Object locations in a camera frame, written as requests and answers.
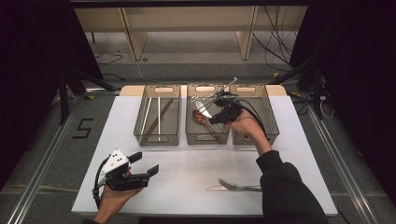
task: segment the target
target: gray floor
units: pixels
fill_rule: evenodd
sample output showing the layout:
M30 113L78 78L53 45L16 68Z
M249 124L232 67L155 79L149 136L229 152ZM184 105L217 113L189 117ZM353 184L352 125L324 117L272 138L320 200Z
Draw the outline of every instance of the gray floor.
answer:
M268 39L268 33L256 34L259 39ZM148 84L152 80L160 82L178 82L186 84L190 81L227 83L233 77L238 77L240 83L267 83L274 79L274 73L283 74L270 66L289 69L286 64L267 54L268 66L265 63L265 52L256 40L253 40L248 60L242 60L234 33L153 33L148 38L142 59L135 63L131 61L123 34L95 34L96 44L92 43L91 35L87 38L92 44L92 50L99 55L103 52L120 54L122 58L114 63L101 64L105 81L115 87L131 84ZM288 37L288 45L292 48L294 34ZM271 42L270 48L277 45ZM99 63L107 63L118 56L103 55L97 58ZM297 77L284 84L287 91L295 91ZM89 82L87 88L96 88ZM43 179L40 188L22 223L79 223L82 216L73 214L70 210L77 196L77 191L84 178L91 157L95 151L108 112L116 97L115 94L89 93L78 104L64 140L54 156L52 163ZM296 111L304 112L303 103L296 103ZM325 105L325 110L332 109ZM308 142L312 147L318 167L332 195L334 203L339 207L349 223L364 223L351 200L351 196L338 174L335 165L318 133L309 113L300 115ZM87 138L75 139L86 132L78 131L82 119L92 119L84 122L84 127L91 128ZM12 177L0 193L0 223L6 223L12 210L32 176L47 152L52 138L59 129L60 103L57 98L49 107L48 113L36 132L31 148L26 151L16 167ZM349 138L343 124L335 115L332 119L323 120L332 136L347 167L352 173L357 185L367 199L378 223L396 223L396 209L389 198L376 182L364 159L355 154L356 146ZM138 223L139 217L116 217L112 223ZM330 223L347 223L338 215L329 218ZM190 219L190 218L154 218L150 223L238 223L229 219Z

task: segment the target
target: clear container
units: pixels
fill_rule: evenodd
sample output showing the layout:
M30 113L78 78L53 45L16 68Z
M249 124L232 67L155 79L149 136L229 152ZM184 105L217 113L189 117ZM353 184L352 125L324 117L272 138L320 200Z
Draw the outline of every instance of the clear container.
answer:
M222 124L211 125L208 118L194 118L193 111L198 110L197 102L205 105L206 112L213 116L221 111L214 105L215 92L222 88L222 84L193 83L187 87L186 136L189 145L225 145L229 130L224 130Z
M180 85L146 86L134 126L139 146L178 146L179 118Z
M257 112L264 126L268 141L272 145L279 135L279 129L277 128L276 119L265 85L231 85L230 93L238 95L237 100L245 101L240 101L242 105L252 112ZM233 144L251 146L253 142L248 137L233 131Z

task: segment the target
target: white tabletop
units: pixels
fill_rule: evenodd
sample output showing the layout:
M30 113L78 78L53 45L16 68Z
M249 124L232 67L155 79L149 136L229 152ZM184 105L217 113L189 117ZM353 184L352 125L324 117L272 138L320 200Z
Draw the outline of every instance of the white tabletop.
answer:
M237 147L231 135L224 146L189 146L185 135L186 98L181 100L179 146L140 147L134 137L134 124L141 97L118 96L114 101L92 162L82 182L73 212L96 213L92 186L100 163L118 148L130 156L143 152L133 163L133 173L145 173L160 164L148 187L134 196L121 213L160 217L260 217L262 194L247 191L207 191L223 178L239 185L259 185L261 171L254 147ZM283 161L294 164L304 183L317 197L328 216L337 214L330 193L308 145L304 130L289 96L270 96L279 136L273 149Z

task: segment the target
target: person's left hand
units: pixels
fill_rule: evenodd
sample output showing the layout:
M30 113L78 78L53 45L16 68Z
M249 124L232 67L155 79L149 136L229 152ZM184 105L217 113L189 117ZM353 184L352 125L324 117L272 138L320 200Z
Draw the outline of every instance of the person's left hand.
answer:
M102 193L102 201L95 221L98 223L108 223L110 219L121 210L126 202L140 191L142 191L142 189L117 191L105 185Z

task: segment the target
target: brown object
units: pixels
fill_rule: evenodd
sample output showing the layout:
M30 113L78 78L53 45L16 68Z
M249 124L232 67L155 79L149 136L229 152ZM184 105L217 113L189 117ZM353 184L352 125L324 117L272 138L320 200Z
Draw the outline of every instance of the brown object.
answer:
M163 114L166 112L166 110L168 109L168 107L172 104L173 102L173 98L171 98L169 100L169 102L165 105L165 107L163 108L163 110L161 111L161 115L160 118L163 117ZM152 122L151 126L149 126L148 131L146 132L146 134L151 134L152 131L154 131L155 126L158 124L158 117L154 120L154 122Z
M223 140L222 140L221 136L218 135L218 134L216 133L216 131L213 130L213 128L206 122L206 118L205 118L204 115L202 115L198 110L193 110L193 111L192 111L192 117L194 118L195 121L204 124L204 125L207 127L207 129L209 129L209 131L213 134L213 136L214 136L216 139L218 139L218 141L219 141L220 143L223 143Z

